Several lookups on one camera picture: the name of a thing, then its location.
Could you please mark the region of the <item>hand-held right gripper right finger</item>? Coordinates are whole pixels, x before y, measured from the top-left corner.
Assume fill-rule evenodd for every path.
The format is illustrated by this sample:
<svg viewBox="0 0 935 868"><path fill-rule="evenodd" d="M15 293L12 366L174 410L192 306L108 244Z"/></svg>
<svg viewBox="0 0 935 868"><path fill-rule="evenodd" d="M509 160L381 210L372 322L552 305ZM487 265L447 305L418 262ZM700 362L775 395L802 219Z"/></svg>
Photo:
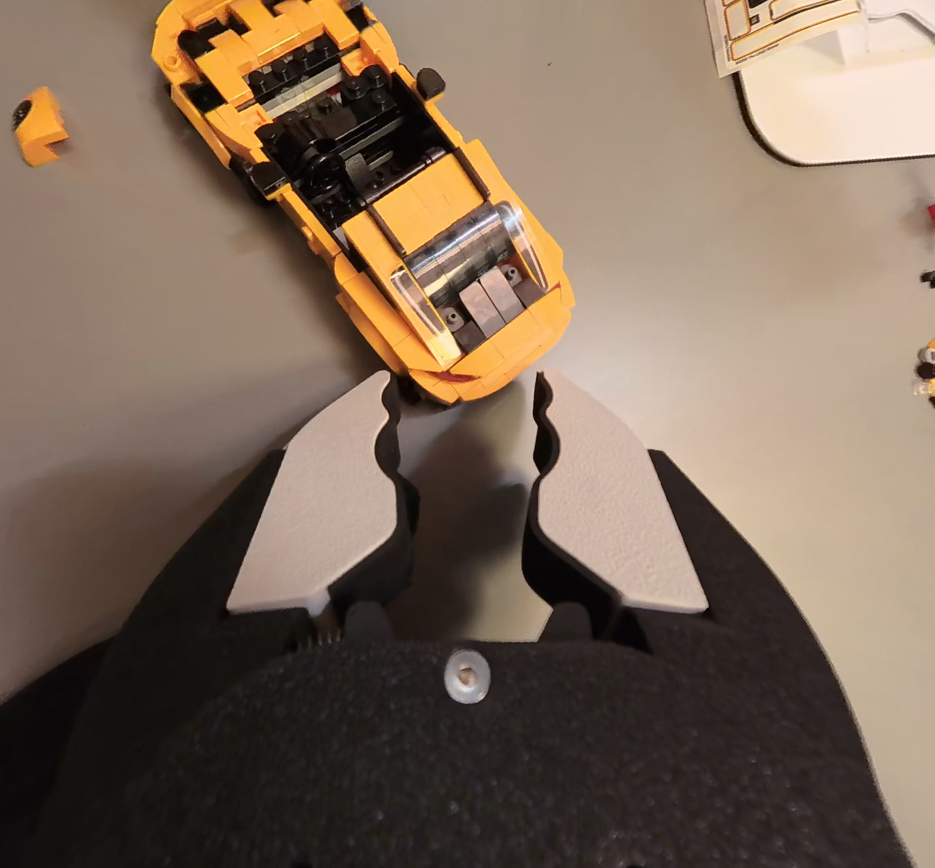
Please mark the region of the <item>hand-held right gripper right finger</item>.
<svg viewBox="0 0 935 868"><path fill-rule="evenodd" d="M553 610L542 635L616 640L647 610L703 617L709 600L649 450L556 371L536 376L522 572Z"/></svg>

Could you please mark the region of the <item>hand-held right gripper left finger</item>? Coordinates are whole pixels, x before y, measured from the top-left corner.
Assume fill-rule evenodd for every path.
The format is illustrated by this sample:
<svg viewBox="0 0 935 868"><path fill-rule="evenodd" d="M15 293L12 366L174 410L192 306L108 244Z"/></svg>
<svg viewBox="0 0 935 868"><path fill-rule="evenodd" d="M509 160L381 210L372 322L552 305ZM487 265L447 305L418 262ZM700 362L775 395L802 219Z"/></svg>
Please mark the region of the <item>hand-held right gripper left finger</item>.
<svg viewBox="0 0 935 868"><path fill-rule="evenodd" d="M281 461L227 598L231 616L298 609L320 638L387 626L412 579L418 490L400 473L396 378L322 409Z"/></svg>

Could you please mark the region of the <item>orange lego car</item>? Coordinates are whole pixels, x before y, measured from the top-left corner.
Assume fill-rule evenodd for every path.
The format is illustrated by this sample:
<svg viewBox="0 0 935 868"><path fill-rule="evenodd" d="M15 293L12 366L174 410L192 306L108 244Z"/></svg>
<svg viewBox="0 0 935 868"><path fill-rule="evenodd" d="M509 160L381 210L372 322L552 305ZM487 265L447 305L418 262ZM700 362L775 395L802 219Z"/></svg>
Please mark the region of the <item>orange lego car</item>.
<svg viewBox="0 0 935 868"><path fill-rule="evenodd" d="M304 235L409 396L484 398L564 334L560 247L362 0L172 0L151 46L177 108Z"/></svg>

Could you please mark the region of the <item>white wooden book stand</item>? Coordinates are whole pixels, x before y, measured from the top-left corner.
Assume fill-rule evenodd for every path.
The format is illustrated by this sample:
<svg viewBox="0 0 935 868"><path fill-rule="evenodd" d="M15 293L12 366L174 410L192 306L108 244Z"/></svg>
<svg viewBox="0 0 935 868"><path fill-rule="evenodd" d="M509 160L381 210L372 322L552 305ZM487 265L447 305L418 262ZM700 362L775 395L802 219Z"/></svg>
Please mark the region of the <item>white wooden book stand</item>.
<svg viewBox="0 0 935 868"><path fill-rule="evenodd" d="M836 165L933 156L933 0L860 0L861 17L730 76L779 160Z"/></svg>

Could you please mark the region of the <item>orange printed lego slope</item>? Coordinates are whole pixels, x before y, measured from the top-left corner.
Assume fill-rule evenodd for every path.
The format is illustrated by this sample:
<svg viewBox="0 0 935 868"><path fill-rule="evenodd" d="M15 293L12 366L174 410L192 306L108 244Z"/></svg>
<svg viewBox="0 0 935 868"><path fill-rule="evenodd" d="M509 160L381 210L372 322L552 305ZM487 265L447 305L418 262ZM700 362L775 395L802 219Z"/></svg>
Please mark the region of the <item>orange printed lego slope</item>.
<svg viewBox="0 0 935 868"><path fill-rule="evenodd" d="M50 88L37 88L17 104L11 115L11 132L30 167L38 168L59 158L53 146L67 140L69 135Z"/></svg>

